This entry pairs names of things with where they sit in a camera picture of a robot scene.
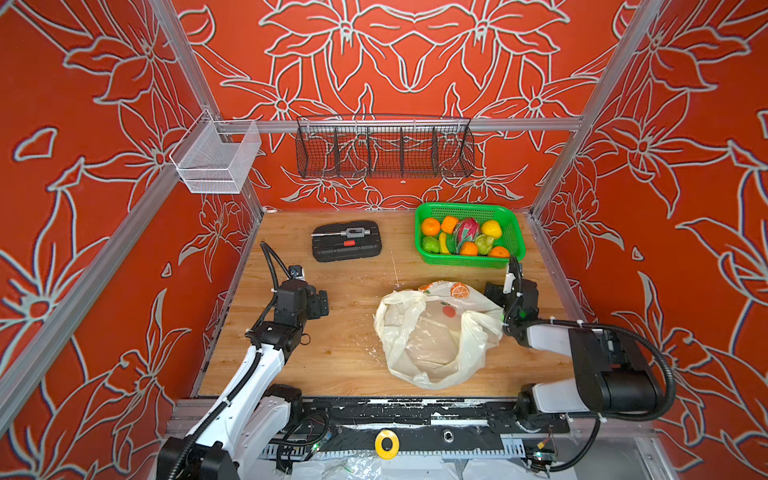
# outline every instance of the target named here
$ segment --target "black wire basket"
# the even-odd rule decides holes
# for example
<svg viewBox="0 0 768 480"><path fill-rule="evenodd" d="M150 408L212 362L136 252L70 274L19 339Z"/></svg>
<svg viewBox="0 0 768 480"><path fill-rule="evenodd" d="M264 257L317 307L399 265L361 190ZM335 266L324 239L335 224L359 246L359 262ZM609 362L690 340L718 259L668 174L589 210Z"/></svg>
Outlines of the black wire basket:
<svg viewBox="0 0 768 480"><path fill-rule="evenodd" d="M475 171L469 118L349 114L296 121L296 167L304 178L458 178Z"/></svg>

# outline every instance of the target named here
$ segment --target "dragon fruit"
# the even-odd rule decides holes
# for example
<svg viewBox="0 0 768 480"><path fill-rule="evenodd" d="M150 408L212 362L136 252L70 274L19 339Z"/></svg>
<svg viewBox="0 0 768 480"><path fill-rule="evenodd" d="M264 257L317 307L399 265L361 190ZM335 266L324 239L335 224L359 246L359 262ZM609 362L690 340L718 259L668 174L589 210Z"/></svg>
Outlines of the dragon fruit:
<svg viewBox="0 0 768 480"><path fill-rule="evenodd" d="M472 217L467 217L458 222L453 229L453 240L456 242L456 251L459 252L464 242L472 242L480 233L480 224Z"/></svg>

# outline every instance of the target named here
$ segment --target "red wallpaper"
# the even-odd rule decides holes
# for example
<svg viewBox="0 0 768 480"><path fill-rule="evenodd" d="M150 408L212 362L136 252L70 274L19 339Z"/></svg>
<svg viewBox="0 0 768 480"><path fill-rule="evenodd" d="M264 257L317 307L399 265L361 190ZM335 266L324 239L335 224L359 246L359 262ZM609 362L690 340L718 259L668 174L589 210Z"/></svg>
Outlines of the red wallpaper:
<svg viewBox="0 0 768 480"><path fill-rule="evenodd" d="M178 184L0 441L0 475L144 478L253 226Z"/></svg>
<svg viewBox="0 0 768 480"><path fill-rule="evenodd" d="M174 0L224 117L261 120L578 116L637 3ZM270 134L250 179L262 204L287 210L413 208L428 199L523 208L567 137L480 134L472 177L401 182L302 180L291 136Z"/></svg>
<svg viewBox="0 0 768 480"><path fill-rule="evenodd" d="M199 110L145 0L5 2L0 38L2 373ZM178 184L0 439L0 477L146 475L252 225L242 196Z"/></svg>
<svg viewBox="0 0 768 480"><path fill-rule="evenodd" d="M199 113L143 0L71 3L0 9L0 374Z"/></svg>
<svg viewBox="0 0 768 480"><path fill-rule="evenodd" d="M586 314L666 355L681 478L768 476L768 5L672 1L543 223Z"/></svg>

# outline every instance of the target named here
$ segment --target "white plastic bag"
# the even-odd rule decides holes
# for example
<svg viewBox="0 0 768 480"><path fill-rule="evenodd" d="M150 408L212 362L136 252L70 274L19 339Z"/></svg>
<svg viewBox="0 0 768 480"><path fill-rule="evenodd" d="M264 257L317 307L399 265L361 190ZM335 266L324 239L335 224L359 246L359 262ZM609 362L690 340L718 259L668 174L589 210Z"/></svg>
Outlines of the white plastic bag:
<svg viewBox="0 0 768 480"><path fill-rule="evenodd" d="M502 337L502 308L459 282L430 283L382 298L373 327L389 371L427 390L469 379Z"/></svg>

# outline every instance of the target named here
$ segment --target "green plastic basket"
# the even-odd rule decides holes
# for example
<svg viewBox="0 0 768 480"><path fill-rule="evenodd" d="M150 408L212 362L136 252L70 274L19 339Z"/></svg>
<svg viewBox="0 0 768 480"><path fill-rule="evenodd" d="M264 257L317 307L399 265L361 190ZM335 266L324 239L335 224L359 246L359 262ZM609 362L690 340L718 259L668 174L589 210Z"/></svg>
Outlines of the green plastic basket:
<svg viewBox="0 0 768 480"><path fill-rule="evenodd" d="M505 258L489 258L489 257L469 257L466 255L445 255L440 253L427 253L422 249L422 221L426 218L436 218L442 223L442 219L451 215L464 220L466 217L472 217L478 221L481 225L488 220L496 220L499 225L502 226L502 238L497 239L494 243L494 247L504 247L509 250L511 255L514 255L518 260L522 260L525 257L525 244L523 243L523 235L520 231L520 225L518 224L518 218L514 213L504 207L497 205L480 205L480 204L444 204L444 203L428 203L421 204L416 208L416 249L422 256L422 260L430 265L460 265L460 266L481 266L484 268L504 268L508 260ZM455 251L456 244L453 240L453 235L448 235L448 249Z"/></svg>

